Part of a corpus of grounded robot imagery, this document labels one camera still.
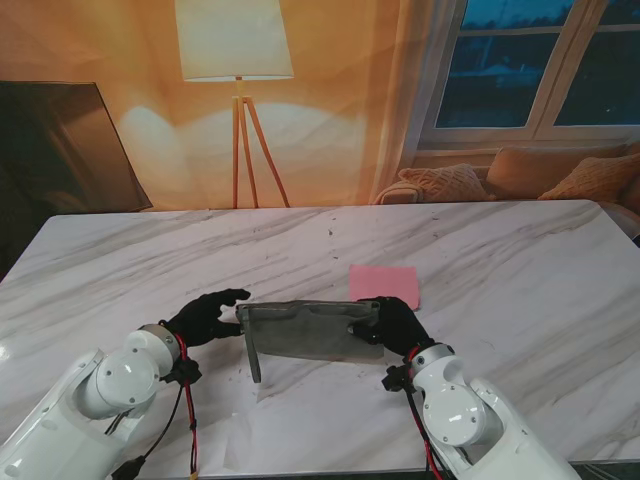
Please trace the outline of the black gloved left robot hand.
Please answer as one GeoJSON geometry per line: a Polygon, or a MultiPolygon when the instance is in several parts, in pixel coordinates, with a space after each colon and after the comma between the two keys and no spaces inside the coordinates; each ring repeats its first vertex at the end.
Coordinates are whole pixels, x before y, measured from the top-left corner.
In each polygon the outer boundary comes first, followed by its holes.
{"type": "Polygon", "coordinates": [[[223,307],[234,307],[248,300],[251,293],[244,289],[225,289],[203,294],[187,303],[170,320],[160,324],[175,337],[180,337],[187,348],[198,347],[216,339],[238,337],[243,334],[237,323],[220,320],[223,307]]]}

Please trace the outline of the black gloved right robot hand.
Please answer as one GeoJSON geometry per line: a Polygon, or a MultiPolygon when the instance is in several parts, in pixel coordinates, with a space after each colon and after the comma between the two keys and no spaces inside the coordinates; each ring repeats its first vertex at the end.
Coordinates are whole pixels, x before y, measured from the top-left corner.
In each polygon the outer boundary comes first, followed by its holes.
{"type": "Polygon", "coordinates": [[[353,323],[349,332],[370,345],[383,345],[389,351],[412,358],[436,344],[408,304],[397,297],[375,297],[378,318],[374,323],[353,323]]]}

